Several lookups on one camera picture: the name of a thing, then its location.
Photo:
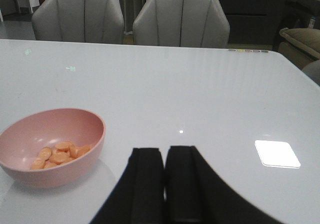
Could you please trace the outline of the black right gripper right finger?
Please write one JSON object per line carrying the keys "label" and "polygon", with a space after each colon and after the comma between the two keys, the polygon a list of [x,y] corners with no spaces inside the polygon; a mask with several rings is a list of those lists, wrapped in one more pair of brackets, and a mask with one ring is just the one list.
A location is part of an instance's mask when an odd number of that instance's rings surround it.
{"label": "black right gripper right finger", "polygon": [[195,146],[171,146],[165,163],[170,224],[277,224],[234,191]]}

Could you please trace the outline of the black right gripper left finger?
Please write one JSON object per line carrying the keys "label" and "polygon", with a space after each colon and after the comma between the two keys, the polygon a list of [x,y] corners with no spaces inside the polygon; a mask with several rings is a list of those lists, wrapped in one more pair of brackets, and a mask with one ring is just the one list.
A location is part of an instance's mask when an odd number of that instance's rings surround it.
{"label": "black right gripper left finger", "polygon": [[157,148],[134,148],[92,224],[163,224],[164,165]]}

